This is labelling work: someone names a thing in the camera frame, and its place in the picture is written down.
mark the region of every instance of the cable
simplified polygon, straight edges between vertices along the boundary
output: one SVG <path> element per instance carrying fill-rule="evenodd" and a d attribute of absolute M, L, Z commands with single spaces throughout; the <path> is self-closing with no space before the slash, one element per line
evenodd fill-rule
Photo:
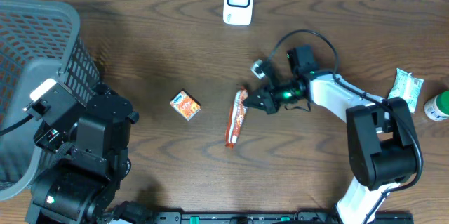
<path fill-rule="evenodd" d="M 18 128 L 19 126 L 22 126 L 23 124 L 27 123 L 29 120 L 31 120 L 33 118 L 32 115 L 28 115 L 26 116 L 24 119 L 22 119 L 21 121 L 15 123 L 12 126 L 7 127 L 6 129 L 0 131 L 0 136 L 6 135 L 7 133 L 11 132 L 12 130 Z"/>
<path fill-rule="evenodd" d="M 377 101 L 377 100 L 375 100 L 375 99 L 373 99 L 371 97 L 368 97 L 366 92 L 361 93 L 361 92 L 359 92 L 357 90 L 354 90 L 353 88 L 343 84 L 340 81 L 340 79 L 337 78 L 337 70 L 338 70 L 338 67 L 340 66 L 340 57 L 339 57 L 338 52 L 335 49 L 335 47 L 322 34 L 319 34 L 318 32 L 315 32 L 313 30 L 308 30 L 308 29 L 298 29 L 298 30 L 292 31 L 292 32 L 286 34 L 284 37 L 282 37 L 278 41 L 278 43 L 273 48 L 273 51 L 270 53 L 270 56 L 268 57 L 268 60 L 271 60 L 274 57 L 278 47 L 282 44 L 283 41 L 285 41 L 291 35 L 297 34 L 299 32 L 306 32 L 306 33 L 313 34 L 313 35 L 317 36 L 318 38 L 320 38 L 324 42 L 326 42 L 329 45 L 330 49 L 332 49 L 332 52 L 334 53 L 334 58 L 335 58 L 335 64 L 334 64 L 334 68 L 333 68 L 333 71 L 332 71 L 332 78 L 335 81 L 335 83 L 339 84 L 341 87 L 347 89 L 348 91 L 351 91 L 352 93 L 360 96 L 361 98 L 364 98 L 364 99 L 366 99 L 366 100 L 368 100 L 368 101 L 370 101 L 372 103 L 375 103 L 376 105 L 381 107 L 385 112 L 388 112 L 390 117 L 398 122 L 399 126 L 406 131 L 407 135 L 410 137 L 410 139 L 413 142 L 413 149 L 415 151 L 415 156 L 416 156 L 416 161 L 417 161 L 417 169 L 416 169 L 415 177 L 413 178 L 413 180 L 411 182 L 409 182 L 406 185 L 402 185 L 402 186 L 396 187 L 396 188 L 386 189 L 382 193 L 381 197 L 378 199 L 378 201 L 376 202 L 374 207 L 371 209 L 371 211 L 366 215 L 366 218 L 365 218 L 363 223 L 367 223 L 368 219 L 376 212 L 376 210 L 379 208 L 380 204 L 384 201 L 384 199 L 386 199 L 388 197 L 389 193 L 391 193 L 391 192 L 398 192 L 400 190 L 408 189 L 408 188 L 416 185 L 418 180 L 421 178 L 422 167 L 423 167 L 424 162 L 422 160 L 422 152 L 421 152 L 420 144 L 418 143 L 417 139 L 414 137 L 412 131 L 408 128 L 406 123 L 401 118 L 399 118 L 397 116 L 397 114 L 395 112 L 393 112 L 389 107 L 387 107 L 384 103 L 381 103 L 381 102 L 379 102 L 379 101 Z"/>

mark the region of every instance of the wooden surface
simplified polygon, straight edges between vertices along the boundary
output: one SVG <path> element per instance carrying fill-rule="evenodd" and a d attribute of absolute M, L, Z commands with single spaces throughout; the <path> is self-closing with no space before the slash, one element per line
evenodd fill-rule
<path fill-rule="evenodd" d="M 185 211 L 297 211 L 330 208 L 352 174 L 346 126 L 322 107 L 267 116 L 249 110 L 234 150 L 225 147 L 229 107 L 249 67 L 287 32 L 326 35 L 341 56 L 340 74 L 385 96 L 396 68 L 424 79 L 413 115 L 424 173 L 383 209 L 413 213 L 416 223 L 449 219 L 449 122 L 432 122 L 423 105 L 449 88 L 449 0 L 255 0 L 248 27 L 222 21 L 223 0 L 58 0 L 81 17 L 81 36 L 104 65 L 105 81 L 140 112 L 133 126 L 131 173 L 111 206 L 137 200 Z M 292 37 L 275 62 L 289 77 L 285 51 L 312 44 L 323 67 L 326 45 Z M 201 111 L 185 121 L 168 104 L 185 88 Z M 0 223 L 19 223 L 30 193 L 0 203 Z"/>

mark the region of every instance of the white plastic packet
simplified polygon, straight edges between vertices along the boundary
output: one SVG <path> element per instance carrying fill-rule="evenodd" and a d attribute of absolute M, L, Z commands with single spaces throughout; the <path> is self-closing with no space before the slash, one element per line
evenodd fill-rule
<path fill-rule="evenodd" d="M 407 73 L 397 68 L 396 80 L 388 98 L 401 97 L 407 101 L 408 109 L 415 113 L 416 103 L 420 95 L 421 86 L 424 80 L 412 77 L 412 73 Z"/>

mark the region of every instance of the plastic basket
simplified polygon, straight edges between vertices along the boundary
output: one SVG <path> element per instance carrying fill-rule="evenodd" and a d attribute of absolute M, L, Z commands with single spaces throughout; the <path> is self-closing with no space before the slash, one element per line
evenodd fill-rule
<path fill-rule="evenodd" d="M 98 69 L 79 38 L 79 16 L 68 4 L 0 0 L 0 127 L 26 117 L 29 94 L 58 80 L 83 105 L 94 95 Z M 0 137 L 0 200 L 25 189 L 51 162 L 35 147 L 34 119 Z"/>

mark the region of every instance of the black cable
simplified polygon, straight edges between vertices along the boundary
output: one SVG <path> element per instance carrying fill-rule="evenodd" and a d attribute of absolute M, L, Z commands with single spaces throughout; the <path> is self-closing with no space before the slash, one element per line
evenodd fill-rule
<path fill-rule="evenodd" d="M 386 199 L 388 197 L 389 193 L 391 193 L 391 192 L 398 192 L 400 190 L 408 189 L 408 188 L 414 186 L 418 182 L 418 180 L 421 178 L 422 167 L 423 167 L 423 163 L 424 162 L 422 160 L 422 153 L 421 153 L 420 144 L 418 143 L 417 139 L 414 137 L 412 131 L 408 128 L 406 123 L 401 118 L 399 118 L 397 116 L 397 114 L 395 112 L 393 112 L 389 107 L 387 107 L 385 104 L 375 100 L 374 98 L 368 97 L 366 92 L 361 93 L 361 92 L 359 92 L 357 90 L 354 90 L 353 88 L 343 84 L 340 81 L 340 79 L 337 78 L 337 70 L 338 70 L 338 67 L 340 66 L 340 57 L 339 57 L 338 52 L 335 49 L 335 47 L 322 34 L 319 34 L 318 32 L 315 32 L 313 30 L 308 30 L 308 29 L 299 29 L 299 30 L 292 31 L 292 32 L 286 34 L 284 37 L 282 37 L 278 41 L 278 43 L 273 48 L 273 51 L 271 52 L 270 56 L 268 57 L 268 60 L 271 60 L 274 57 L 274 54 L 276 54 L 276 51 L 277 51 L 278 47 L 281 45 L 281 43 L 283 41 L 285 41 L 291 35 L 297 34 L 299 32 L 306 32 L 306 33 L 309 33 L 309 34 L 314 34 L 315 36 L 317 36 L 318 38 L 321 38 L 324 42 L 326 42 L 329 45 L 330 49 L 332 49 L 332 52 L 334 53 L 334 57 L 335 57 L 335 64 L 334 64 L 334 69 L 332 71 L 332 78 L 335 81 L 335 83 L 339 84 L 341 87 L 347 89 L 348 91 L 351 91 L 352 93 L 362 97 L 363 99 L 366 99 L 366 100 L 368 100 L 368 101 L 370 101 L 372 103 L 375 103 L 376 105 L 381 107 L 385 112 L 388 112 L 390 117 L 398 122 L 399 126 L 406 131 L 407 135 L 410 137 L 410 139 L 413 142 L 413 149 L 415 151 L 415 156 L 416 156 L 416 161 L 417 161 L 417 169 L 416 169 L 415 177 L 413 178 L 413 180 L 411 182 L 409 182 L 406 185 L 402 185 L 402 186 L 396 187 L 396 188 L 386 189 L 382 193 L 381 197 L 376 202 L 374 207 L 371 209 L 371 211 L 366 215 L 366 218 L 364 220 L 364 223 L 366 223 L 368 221 L 368 219 L 376 212 L 376 210 L 379 208 L 380 204 L 384 201 L 384 199 Z"/>
<path fill-rule="evenodd" d="M 0 131 L 0 136 L 3 136 L 5 134 L 11 132 L 12 130 L 18 128 L 19 126 L 22 126 L 23 124 L 27 123 L 32 118 L 33 118 L 32 115 L 26 116 L 24 119 L 20 120 L 19 122 L 15 123 L 14 125 L 9 126 L 9 127 L 5 128 L 4 130 Z"/>

